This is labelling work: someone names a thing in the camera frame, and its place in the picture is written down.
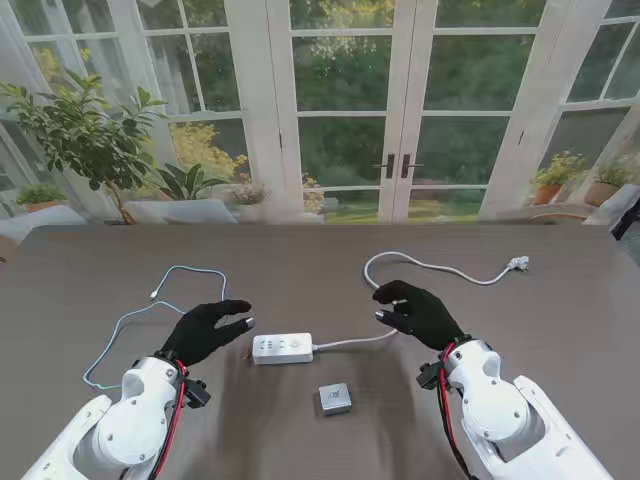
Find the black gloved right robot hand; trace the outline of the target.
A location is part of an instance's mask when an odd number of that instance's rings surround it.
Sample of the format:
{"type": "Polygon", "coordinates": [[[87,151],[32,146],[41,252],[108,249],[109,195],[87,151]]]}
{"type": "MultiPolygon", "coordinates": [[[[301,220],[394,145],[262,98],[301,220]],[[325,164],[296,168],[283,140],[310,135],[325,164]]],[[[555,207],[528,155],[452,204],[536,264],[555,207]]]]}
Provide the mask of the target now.
{"type": "Polygon", "coordinates": [[[465,335],[440,298],[427,290],[393,280],[377,288],[372,298],[393,306],[392,311],[376,313],[379,322],[415,337],[432,350],[444,351],[465,335]]]}

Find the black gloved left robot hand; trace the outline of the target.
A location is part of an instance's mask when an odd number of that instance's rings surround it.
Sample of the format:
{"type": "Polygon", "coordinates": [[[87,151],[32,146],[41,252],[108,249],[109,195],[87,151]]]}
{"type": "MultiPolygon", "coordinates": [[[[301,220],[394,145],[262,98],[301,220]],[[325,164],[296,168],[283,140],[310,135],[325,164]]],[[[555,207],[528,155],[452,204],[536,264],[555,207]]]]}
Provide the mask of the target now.
{"type": "Polygon", "coordinates": [[[156,356],[180,362],[184,367],[204,361],[253,327],[253,319],[249,317],[221,327],[217,327],[217,323],[226,316],[247,313],[251,308],[244,300],[223,300],[194,307],[180,318],[156,356]]]}

